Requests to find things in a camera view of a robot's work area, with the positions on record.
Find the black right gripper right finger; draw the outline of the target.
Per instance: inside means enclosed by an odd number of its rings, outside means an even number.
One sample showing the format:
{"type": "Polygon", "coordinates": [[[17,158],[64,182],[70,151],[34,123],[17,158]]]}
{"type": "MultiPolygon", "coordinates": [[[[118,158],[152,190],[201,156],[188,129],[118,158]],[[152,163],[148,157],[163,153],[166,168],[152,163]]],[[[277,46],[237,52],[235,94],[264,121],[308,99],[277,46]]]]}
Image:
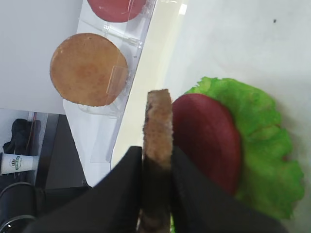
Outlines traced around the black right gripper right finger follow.
{"type": "Polygon", "coordinates": [[[285,233],[207,179],[178,147],[172,153],[171,208],[177,233],[285,233]]]}

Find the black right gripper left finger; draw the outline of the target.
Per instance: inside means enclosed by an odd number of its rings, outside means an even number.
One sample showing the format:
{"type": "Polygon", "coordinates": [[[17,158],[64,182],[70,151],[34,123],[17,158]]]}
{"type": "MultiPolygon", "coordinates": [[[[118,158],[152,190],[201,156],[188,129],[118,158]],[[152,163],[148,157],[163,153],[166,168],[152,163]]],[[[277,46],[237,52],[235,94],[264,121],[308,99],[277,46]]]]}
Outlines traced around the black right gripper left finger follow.
{"type": "Polygon", "coordinates": [[[142,191],[142,148],[131,146],[95,187],[52,211],[26,233],[134,233],[142,191]]]}

